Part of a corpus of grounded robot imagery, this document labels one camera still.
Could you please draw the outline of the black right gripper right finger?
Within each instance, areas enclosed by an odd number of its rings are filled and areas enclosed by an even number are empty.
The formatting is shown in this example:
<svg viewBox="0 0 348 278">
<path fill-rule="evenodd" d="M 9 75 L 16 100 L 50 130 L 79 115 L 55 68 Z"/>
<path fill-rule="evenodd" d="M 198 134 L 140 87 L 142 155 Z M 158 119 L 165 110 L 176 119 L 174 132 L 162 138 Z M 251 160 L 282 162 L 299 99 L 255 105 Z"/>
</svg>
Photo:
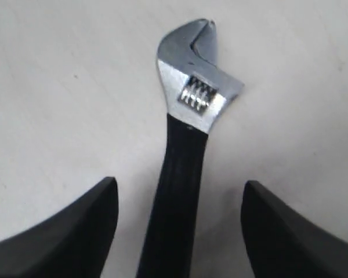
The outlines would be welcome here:
<svg viewBox="0 0 348 278">
<path fill-rule="evenodd" d="M 240 220 L 255 277 L 348 277 L 348 243 L 258 181 L 245 184 Z"/>
</svg>

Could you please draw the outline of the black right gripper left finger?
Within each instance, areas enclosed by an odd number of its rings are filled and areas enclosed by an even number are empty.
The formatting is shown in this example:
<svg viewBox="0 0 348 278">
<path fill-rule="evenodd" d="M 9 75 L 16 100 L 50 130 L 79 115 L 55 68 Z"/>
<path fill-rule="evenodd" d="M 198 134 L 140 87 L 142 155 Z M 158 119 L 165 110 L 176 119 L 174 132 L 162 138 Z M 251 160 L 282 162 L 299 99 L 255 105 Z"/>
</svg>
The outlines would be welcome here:
<svg viewBox="0 0 348 278">
<path fill-rule="evenodd" d="M 67 207 L 0 242 L 0 277 L 101 277 L 118 222 L 118 188 L 105 177 Z"/>
</svg>

